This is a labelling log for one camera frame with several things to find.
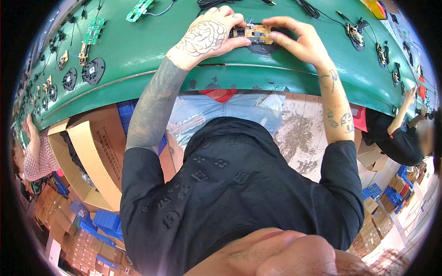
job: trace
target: brown circuit board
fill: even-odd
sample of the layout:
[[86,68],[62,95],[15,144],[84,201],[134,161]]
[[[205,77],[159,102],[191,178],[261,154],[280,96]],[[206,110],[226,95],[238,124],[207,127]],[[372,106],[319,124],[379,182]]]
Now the brown circuit board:
[[271,27],[257,25],[257,24],[247,24],[246,27],[235,26],[233,29],[233,36],[236,37],[246,37],[250,39],[253,44],[272,44],[273,40],[270,39]]

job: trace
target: woman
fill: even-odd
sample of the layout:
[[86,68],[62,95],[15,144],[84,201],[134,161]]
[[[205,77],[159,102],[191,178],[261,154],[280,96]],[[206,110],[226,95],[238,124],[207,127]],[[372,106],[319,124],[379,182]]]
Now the woman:
[[406,166],[417,165],[424,156],[433,155],[436,145],[435,126],[425,118],[424,108],[408,123],[406,130],[401,127],[408,108],[415,101],[415,95],[416,87],[405,92],[404,102],[395,118],[367,109],[368,133],[362,132],[367,146],[376,143],[389,158]]
[[26,150],[16,143],[14,146],[14,163],[21,179],[36,181],[60,169],[54,153],[49,145],[48,130],[38,133],[28,113],[23,122],[23,129],[30,138]]

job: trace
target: ripped jeans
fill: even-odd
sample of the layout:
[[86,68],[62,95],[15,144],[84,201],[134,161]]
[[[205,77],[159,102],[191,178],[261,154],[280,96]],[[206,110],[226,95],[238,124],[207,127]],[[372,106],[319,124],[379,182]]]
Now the ripped jeans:
[[198,91],[180,92],[173,106],[167,131],[185,149],[192,135],[208,121],[236,117],[256,122],[272,135],[281,127],[285,92],[238,90],[221,103]]

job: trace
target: green workbench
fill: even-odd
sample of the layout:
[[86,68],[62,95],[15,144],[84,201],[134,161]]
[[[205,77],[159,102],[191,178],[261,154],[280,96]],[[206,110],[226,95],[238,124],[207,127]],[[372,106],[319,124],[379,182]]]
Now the green workbench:
[[[253,17],[258,23],[263,18],[288,15],[302,22],[310,23],[321,37],[332,60],[335,62],[339,76],[351,103],[366,106],[392,115],[392,106],[399,107],[402,103],[400,84],[393,86],[392,74],[387,68],[381,68],[377,60],[375,39],[367,27],[362,35],[366,43],[364,51],[358,52],[345,34],[344,28],[321,15],[319,19],[308,17],[304,9],[294,0],[275,0],[276,6],[269,6],[259,0],[242,0],[229,4],[235,12],[242,13],[245,18]],[[199,8],[195,0],[177,0],[172,8],[161,16],[142,15],[135,23],[126,21],[126,16],[137,3],[137,0],[102,0],[101,10],[97,10],[99,0],[91,0],[86,6],[87,18],[81,20],[83,7],[74,11],[76,23],[66,23],[61,29],[66,38],[55,43],[58,57],[50,54],[46,47],[42,53],[45,61],[39,61],[32,69],[30,78],[44,70],[31,91],[37,92],[41,87],[41,97],[37,101],[41,114],[35,119],[38,129],[46,128],[72,115],[97,107],[139,98],[144,87],[159,67],[166,52],[176,44],[195,19]],[[371,11],[359,0],[310,0],[310,3],[333,19],[342,20],[336,10],[340,10],[352,22],[360,17],[367,20],[381,45],[385,40],[390,47],[390,71],[394,62],[401,64],[400,74],[407,89],[415,85],[415,77],[410,66],[395,43],[391,34],[379,22]],[[159,13],[167,8],[169,0],[155,0],[148,11]],[[90,85],[81,79],[82,66],[79,66],[78,55],[82,41],[92,18],[106,20],[97,43],[91,45],[88,61],[100,57],[105,62],[105,71],[97,85]],[[62,71],[58,70],[58,60],[65,50],[69,50],[69,60]],[[203,90],[212,83],[220,89],[237,89],[287,91],[310,95],[320,95],[318,77],[313,66],[305,64],[284,49],[278,49],[270,55],[252,53],[247,48],[235,49],[221,57],[211,58],[202,62],[205,66],[194,68],[181,87],[183,91]],[[63,89],[63,76],[70,68],[77,71],[77,81],[73,91]],[[58,97],[56,102],[49,100],[48,110],[42,108],[42,85],[52,76],[57,84]],[[191,81],[196,81],[194,89]],[[417,106],[422,106],[418,98]]]

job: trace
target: worker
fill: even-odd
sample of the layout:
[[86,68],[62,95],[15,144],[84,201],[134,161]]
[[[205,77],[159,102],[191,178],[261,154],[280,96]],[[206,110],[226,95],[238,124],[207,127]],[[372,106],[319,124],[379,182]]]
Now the worker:
[[29,182],[41,179],[44,176],[60,169],[54,153],[49,145],[48,130],[41,133],[32,122],[31,114],[28,113],[23,122],[23,130],[30,138],[30,142],[23,150],[18,143],[14,145],[14,173],[21,179]]
[[405,129],[402,128],[407,110],[413,105],[416,96],[414,87],[405,91],[404,102],[396,117],[379,111],[367,109],[367,131],[362,132],[362,139],[367,146],[376,143],[389,158],[401,165],[414,166],[425,156],[434,156],[435,131],[434,123],[426,119],[427,110],[422,108]]
[[120,217],[127,255],[143,275],[370,273],[345,252],[364,216],[354,124],[337,70],[313,26],[286,16],[262,24],[292,29],[297,40],[279,32],[271,39],[317,70],[329,144],[321,180],[293,170],[266,124],[247,119],[254,107],[239,106],[239,117],[220,115],[190,137],[181,169],[164,183],[157,145],[187,74],[251,44],[228,38],[234,25],[246,27],[242,14],[209,9],[167,52],[129,125]]

